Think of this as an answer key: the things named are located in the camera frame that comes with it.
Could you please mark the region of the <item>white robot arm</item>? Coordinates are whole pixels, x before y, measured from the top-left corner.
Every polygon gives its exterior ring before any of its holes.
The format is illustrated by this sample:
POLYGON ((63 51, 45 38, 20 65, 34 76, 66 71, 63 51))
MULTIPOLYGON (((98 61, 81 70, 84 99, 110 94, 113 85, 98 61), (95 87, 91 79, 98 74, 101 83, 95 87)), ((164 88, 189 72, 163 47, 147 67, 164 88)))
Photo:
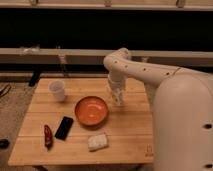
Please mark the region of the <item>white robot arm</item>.
POLYGON ((123 103, 128 77, 157 87, 153 100, 154 171, 213 171, 213 75, 134 62, 126 48, 104 58, 108 83, 123 103))

